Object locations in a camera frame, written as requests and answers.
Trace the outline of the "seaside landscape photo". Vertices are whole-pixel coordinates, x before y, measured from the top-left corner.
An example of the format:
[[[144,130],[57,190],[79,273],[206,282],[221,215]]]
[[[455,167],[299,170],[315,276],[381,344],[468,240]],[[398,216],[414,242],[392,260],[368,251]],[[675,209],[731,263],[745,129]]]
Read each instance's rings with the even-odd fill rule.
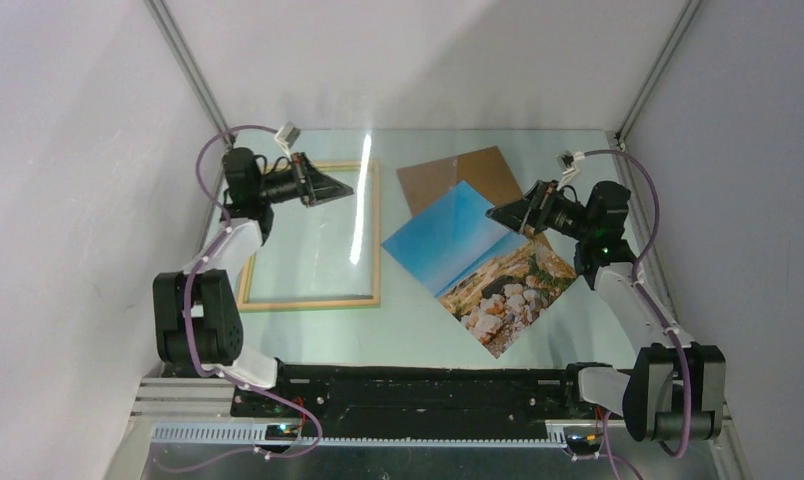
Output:
[[[529,238],[487,218],[491,206],[462,181],[390,235],[383,248],[499,358],[577,273],[545,235]]]

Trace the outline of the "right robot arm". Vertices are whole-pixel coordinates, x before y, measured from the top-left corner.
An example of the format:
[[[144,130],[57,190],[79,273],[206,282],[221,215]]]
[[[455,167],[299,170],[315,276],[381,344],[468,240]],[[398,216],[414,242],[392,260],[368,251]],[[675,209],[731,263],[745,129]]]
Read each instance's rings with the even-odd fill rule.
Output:
[[[715,439],[724,418],[725,357],[718,347],[696,342],[641,279],[624,238],[630,197],[625,186],[601,181],[581,203],[557,181],[539,181],[486,216],[516,233],[554,230],[574,239],[576,272],[608,305],[636,353],[628,373],[603,364],[570,365],[572,383],[559,392],[566,414],[584,418],[600,406],[621,417],[636,441]]]

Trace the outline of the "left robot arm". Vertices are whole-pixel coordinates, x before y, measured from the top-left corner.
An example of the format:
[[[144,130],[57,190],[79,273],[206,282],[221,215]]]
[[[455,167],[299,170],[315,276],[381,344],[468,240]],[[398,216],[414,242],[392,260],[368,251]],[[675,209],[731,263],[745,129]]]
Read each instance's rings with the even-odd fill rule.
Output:
[[[224,378],[258,388],[256,404],[282,416],[293,388],[277,378],[278,363],[245,346],[233,285],[246,262],[267,241],[276,204],[297,200],[316,207],[353,195],[353,189],[314,166],[302,152],[283,169],[265,172],[260,155],[244,147],[222,159],[226,190],[219,229],[180,271],[158,274],[152,284],[156,348],[168,364],[189,366],[201,377]]]

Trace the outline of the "brown backing board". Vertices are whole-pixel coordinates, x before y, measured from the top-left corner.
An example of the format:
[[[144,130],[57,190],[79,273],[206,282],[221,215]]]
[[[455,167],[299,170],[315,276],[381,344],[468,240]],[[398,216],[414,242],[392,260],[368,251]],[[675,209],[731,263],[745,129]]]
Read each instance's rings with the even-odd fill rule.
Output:
[[[493,205],[520,198],[521,189],[502,152],[491,146],[396,170],[412,216],[465,183]]]

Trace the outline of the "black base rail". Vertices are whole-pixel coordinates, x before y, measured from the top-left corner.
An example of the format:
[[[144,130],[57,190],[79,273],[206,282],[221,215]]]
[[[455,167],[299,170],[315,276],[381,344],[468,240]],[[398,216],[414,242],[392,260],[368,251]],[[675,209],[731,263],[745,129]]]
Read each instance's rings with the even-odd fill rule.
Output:
[[[340,440],[543,441],[558,420],[594,423],[578,367],[439,369],[282,363],[272,398],[235,389],[234,418],[293,419]]]

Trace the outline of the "aluminium frame rails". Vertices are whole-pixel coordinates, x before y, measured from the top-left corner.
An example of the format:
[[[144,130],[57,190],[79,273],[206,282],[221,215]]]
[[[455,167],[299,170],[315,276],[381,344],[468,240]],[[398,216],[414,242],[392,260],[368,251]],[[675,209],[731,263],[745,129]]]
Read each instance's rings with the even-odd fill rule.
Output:
[[[140,383],[110,479],[746,479],[723,433],[675,460],[578,397],[574,374],[287,365],[268,393]]]

